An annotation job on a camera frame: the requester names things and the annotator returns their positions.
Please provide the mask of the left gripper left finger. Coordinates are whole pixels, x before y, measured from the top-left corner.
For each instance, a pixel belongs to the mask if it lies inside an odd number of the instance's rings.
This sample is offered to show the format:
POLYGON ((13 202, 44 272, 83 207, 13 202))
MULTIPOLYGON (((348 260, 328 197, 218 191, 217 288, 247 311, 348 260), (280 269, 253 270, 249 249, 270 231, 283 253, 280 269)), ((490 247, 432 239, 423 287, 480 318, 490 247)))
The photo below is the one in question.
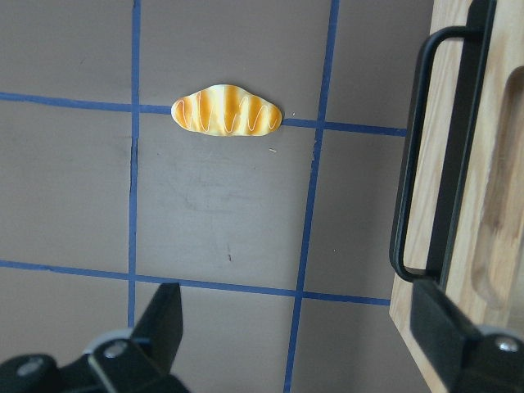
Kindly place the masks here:
POLYGON ((130 339, 138 344, 160 371, 169 371, 183 336, 183 310, 178 283, 157 288, 130 339))

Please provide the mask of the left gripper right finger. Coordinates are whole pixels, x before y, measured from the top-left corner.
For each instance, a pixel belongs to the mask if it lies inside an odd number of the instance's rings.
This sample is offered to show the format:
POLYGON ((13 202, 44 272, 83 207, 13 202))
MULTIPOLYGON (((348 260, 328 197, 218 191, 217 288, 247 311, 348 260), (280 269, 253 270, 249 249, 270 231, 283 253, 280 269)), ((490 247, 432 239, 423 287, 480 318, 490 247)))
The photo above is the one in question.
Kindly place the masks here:
POLYGON ((456 392, 469 355, 483 341, 483 334, 428 279, 413 282, 410 331, 449 392, 456 392))

